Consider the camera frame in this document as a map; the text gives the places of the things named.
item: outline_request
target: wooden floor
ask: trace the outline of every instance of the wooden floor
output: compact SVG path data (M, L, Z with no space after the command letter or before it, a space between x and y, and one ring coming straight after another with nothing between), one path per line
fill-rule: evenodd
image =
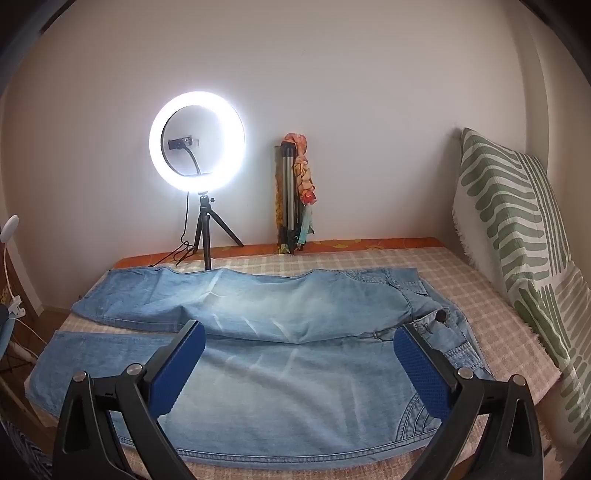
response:
M67 318L67 313L45 310L36 324L33 326L37 334L49 343L53 333L58 330ZM23 345L39 355L43 351L44 344L31 334L27 345ZM9 385L18 399L33 411L30 403L25 398L24 381L30 375L33 366L26 364L10 353L2 357L0 361L0 377ZM33 422L18 406L0 389L0 408L2 415L29 437L45 453L53 453L53 442L56 436L55 428L46 428L39 422Z

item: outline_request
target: black tripod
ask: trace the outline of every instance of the black tripod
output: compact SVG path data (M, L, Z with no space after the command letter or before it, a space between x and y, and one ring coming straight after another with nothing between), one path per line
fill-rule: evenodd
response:
M209 239L209 217L213 217L216 223L222 227L232 240L236 242L239 247L244 247L244 244L236 236L230 227L225 224L222 218L213 211L210 202L215 202L214 198L209 198L207 192L199 193L200 207L199 207L199 220L197 221L197 230L195 232L195 242L193 247L193 254L197 253L199 248L199 242L203 238L203 259L205 260L205 270L212 269L212 247Z

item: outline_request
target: led ring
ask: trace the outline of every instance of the led ring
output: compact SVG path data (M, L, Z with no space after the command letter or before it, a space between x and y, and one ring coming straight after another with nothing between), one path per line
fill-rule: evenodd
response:
M168 120L188 106L202 106L217 115L222 126L223 153L211 173L185 177L176 173L164 158L162 136ZM184 93L162 107L150 130L150 156L160 176L173 187L184 192L211 192L226 183L238 172L244 158L244 126L236 111L227 101L209 92Z

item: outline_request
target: bed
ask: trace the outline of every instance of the bed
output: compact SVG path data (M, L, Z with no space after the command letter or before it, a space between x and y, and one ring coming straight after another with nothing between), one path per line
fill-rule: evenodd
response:
M305 253L275 255L274 246L214 249L213 268L226 267L251 274L300 275L315 268L347 270L375 267L414 267L420 275L455 302L468 318L482 352L494 376L507 380L512 374L523 375L537 404L558 381L560 371L544 352L535 334L499 297L488 281L462 262L436 239L384 239L363 241L312 242ZM115 268L150 265L158 255L133 257L120 261ZM182 272L203 269L200 259L176 267ZM70 332L129 333L131 330L100 325L71 314L60 330ZM33 407L42 423L55 426L57 419ZM474 454L485 419L479 418L459 461ZM139 456L125 449L134 471L148 476ZM196 478L204 480L316 480L316 479L400 479L420 456L421 450L382 462L332 471L262 471L221 468L187 463Z

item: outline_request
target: green and white cushion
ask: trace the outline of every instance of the green and white cushion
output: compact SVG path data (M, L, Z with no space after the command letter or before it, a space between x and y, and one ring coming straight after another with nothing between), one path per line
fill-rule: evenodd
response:
M476 268L561 369L558 435L580 447L591 432L591 291L571 259L544 168L464 130L454 220Z

